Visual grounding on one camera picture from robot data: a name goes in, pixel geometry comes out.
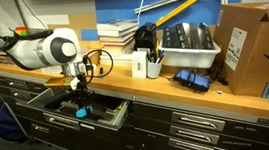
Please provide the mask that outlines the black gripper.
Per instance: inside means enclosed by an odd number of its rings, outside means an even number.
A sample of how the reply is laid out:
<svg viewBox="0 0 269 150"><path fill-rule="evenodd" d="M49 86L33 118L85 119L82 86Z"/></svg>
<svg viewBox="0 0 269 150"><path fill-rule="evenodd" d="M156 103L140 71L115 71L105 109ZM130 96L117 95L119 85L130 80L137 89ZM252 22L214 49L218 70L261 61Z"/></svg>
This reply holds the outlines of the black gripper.
<svg viewBox="0 0 269 150"><path fill-rule="evenodd" d="M93 91L90 91L87 85L93 79L94 70L96 66L92 63L86 64L81 62L72 62L63 64L63 75L65 77L72 77L73 80L70 83L72 89L73 102L77 104L77 113L81 112L81 109L85 107L86 111L91 111L91 101L94 95Z"/></svg>

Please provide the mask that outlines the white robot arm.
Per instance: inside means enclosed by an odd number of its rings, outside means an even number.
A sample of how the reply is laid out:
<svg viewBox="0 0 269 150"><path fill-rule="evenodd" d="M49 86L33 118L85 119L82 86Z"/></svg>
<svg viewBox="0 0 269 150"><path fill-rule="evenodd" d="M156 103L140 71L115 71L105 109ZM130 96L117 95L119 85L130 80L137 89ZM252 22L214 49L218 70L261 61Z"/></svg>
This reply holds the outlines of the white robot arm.
<svg viewBox="0 0 269 150"><path fill-rule="evenodd" d="M34 70L43 67L60 66L65 77L73 77L72 101L78 107L77 117L84 117L93 108L90 105L93 91L86 85L85 73L89 58L82 54L77 34L71 28L45 30L27 36L20 36L14 30L5 29L0 21L0 51L10 56L21 69Z"/></svg>

